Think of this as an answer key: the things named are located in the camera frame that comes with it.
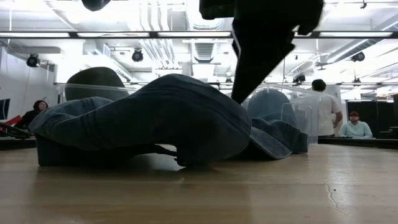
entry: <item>white wall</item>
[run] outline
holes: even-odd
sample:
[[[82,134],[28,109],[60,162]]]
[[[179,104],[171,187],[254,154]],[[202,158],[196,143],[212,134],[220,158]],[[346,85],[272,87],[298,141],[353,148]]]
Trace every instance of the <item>white wall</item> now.
[[[54,72],[30,68],[24,59],[8,54],[4,47],[0,53],[0,100],[11,99],[8,119],[32,110],[37,100],[45,98],[49,106],[57,104]]]

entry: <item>man in white shirt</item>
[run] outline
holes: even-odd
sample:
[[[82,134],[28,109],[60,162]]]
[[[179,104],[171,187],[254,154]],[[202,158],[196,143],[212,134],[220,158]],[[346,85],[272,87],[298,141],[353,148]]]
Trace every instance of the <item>man in white shirt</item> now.
[[[322,79],[312,82],[312,90],[323,92],[326,89],[326,83]],[[326,138],[334,135],[334,128],[343,119],[341,108],[338,100],[331,95],[324,94],[321,96],[318,114],[318,137]],[[336,119],[332,122],[332,113],[336,114]]]

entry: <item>person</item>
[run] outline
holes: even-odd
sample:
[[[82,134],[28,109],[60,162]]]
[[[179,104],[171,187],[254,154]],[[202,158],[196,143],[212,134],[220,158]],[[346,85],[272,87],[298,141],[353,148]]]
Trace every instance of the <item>person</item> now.
[[[326,83],[322,79],[317,79],[312,82],[312,90],[317,92],[324,92],[326,89]],[[334,136],[336,128],[339,122],[343,119],[341,113],[340,104],[337,98],[331,95],[323,94],[320,97],[318,106],[318,137],[327,138]],[[332,113],[336,114],[336,119],[332,121]]]
[[[352,111],[349,114],[349,121],[341,127],[340,137],[355,139],[371,139],[373,137],[371,128],[366,122],[359,120],[359,114]]]
[[[39,115],[43,110],[47,109],[49,105],[44,100],[38,100],[33,105],[33,110],[26,112],[20,121],[14,127],[19,129],[28,129],[30,122]]]

